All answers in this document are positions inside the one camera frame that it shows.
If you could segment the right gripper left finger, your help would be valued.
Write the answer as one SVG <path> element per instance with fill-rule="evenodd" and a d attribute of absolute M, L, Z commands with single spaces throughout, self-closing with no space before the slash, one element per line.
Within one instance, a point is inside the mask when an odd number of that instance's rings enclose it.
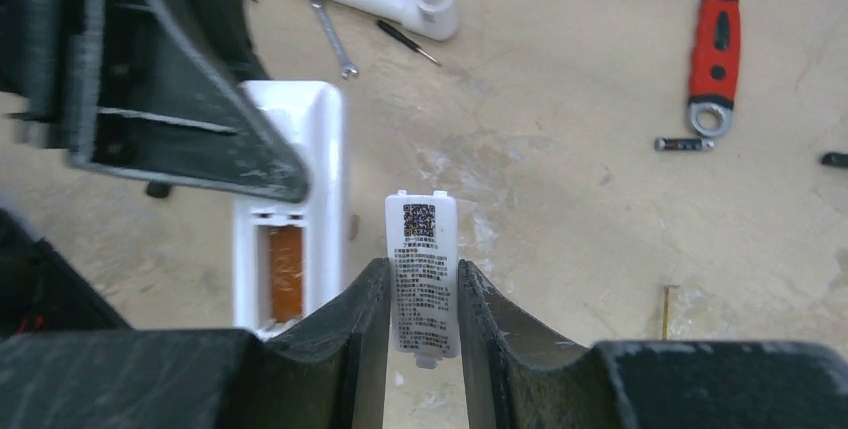
<path fill-rule="evenodd" d="M 389 264 L 281 335 L 62 331 L 1 346 L 5 428 L 378 428 Z"/>

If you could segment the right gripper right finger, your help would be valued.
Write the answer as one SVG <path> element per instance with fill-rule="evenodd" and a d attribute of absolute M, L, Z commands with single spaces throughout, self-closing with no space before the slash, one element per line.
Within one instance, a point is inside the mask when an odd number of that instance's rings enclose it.
<path fill-rule="evenodd" d="M 557 333 L 459 265 L 473 428 L 843 428 L 847 364 L 792 341 L 602 341 Z"/>

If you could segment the battery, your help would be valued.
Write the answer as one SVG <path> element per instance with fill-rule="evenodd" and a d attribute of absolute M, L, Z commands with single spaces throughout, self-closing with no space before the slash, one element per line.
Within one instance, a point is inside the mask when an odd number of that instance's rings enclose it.
<path fill-rule="evenodd" d="M 656 151 L 711 151 L 715 141 L 709 138 L 657 138 L 654 142 Z"/>

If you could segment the white remote control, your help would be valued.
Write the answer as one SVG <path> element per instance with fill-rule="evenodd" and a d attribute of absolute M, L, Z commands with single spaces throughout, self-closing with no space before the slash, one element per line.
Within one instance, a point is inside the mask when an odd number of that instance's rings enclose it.
<path fill-rule="evenodd" d="M 328 82 L 265 80 L 241 86 L 303 157 L 310 184 L 299 203 L 233 199 L 232 323 L 270 338 L 345 288 L 347 104 Z"/>

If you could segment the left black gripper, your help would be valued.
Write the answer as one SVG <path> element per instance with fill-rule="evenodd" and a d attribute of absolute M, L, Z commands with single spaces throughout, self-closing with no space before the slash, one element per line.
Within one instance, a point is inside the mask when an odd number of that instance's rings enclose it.
<path fill-rule="evenodd" d="M 252 102 L 244 0 L 1 0 L 1 88 L 80 168 L 284 202 L 303 158 Z"/>

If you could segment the white battery cover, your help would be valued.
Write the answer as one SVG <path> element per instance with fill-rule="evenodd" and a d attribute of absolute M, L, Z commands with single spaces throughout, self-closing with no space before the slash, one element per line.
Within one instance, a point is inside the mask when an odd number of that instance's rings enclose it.
<path fill-rule="evenodd" d="M 400 190 L 385 199 L 385 225 L 393 345 L 432 370 L 460 354 L 457 204 Z"/>

